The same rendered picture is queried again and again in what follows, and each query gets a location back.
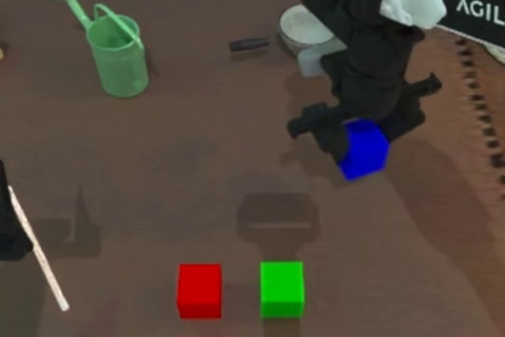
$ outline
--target black cylindrical handle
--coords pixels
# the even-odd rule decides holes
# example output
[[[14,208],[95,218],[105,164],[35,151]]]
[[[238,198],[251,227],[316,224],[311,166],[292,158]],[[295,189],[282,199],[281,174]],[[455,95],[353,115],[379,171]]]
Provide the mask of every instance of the black cylindrical handle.
[[[232,53],[238,51],[252,51],[260,47],[267,47],[269,43],[268,39],[240,39],[230,43],[230,50]]]

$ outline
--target white bowl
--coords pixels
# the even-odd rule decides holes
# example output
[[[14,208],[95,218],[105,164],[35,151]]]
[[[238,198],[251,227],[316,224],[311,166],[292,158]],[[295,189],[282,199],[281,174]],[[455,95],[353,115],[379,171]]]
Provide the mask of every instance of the white bowl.
[[[279,34],[295,55],[308,47],[327,43],[335,35],[302,4],[286,9],[278,25]]]

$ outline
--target cube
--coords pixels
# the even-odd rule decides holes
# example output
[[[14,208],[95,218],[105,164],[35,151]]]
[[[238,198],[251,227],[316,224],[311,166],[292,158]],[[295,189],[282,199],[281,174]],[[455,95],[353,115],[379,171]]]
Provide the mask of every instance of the cube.
[[[302,262],[262,262],[260,266],[261,316],[298,318],[305,307]]]
[[[219,319],[222,291],[221,265],[179,265],[177,307],[182,319]]]
[[[357,120],[345,125],[350,142],[346,156],[338,162],[348,181],[364,177],[386,166],[389,141],[379,126],[367,120]]]

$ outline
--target green cube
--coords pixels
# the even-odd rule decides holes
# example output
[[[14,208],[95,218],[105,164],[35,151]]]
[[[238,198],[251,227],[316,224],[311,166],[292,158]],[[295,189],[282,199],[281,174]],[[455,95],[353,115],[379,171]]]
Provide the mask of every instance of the green cube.
[[[262,262],[260,285],[263,318],[303,315],[305,284],[302,262]]]

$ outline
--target blue cube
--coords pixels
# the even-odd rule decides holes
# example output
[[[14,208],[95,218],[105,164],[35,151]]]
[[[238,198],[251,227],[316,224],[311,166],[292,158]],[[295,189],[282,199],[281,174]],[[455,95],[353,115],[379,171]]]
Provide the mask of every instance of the blue cube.
[[[338,163],[348,181],[381,171],[386,166],[389,141],[380,128],[367,120],[346,124],[350,149]]]

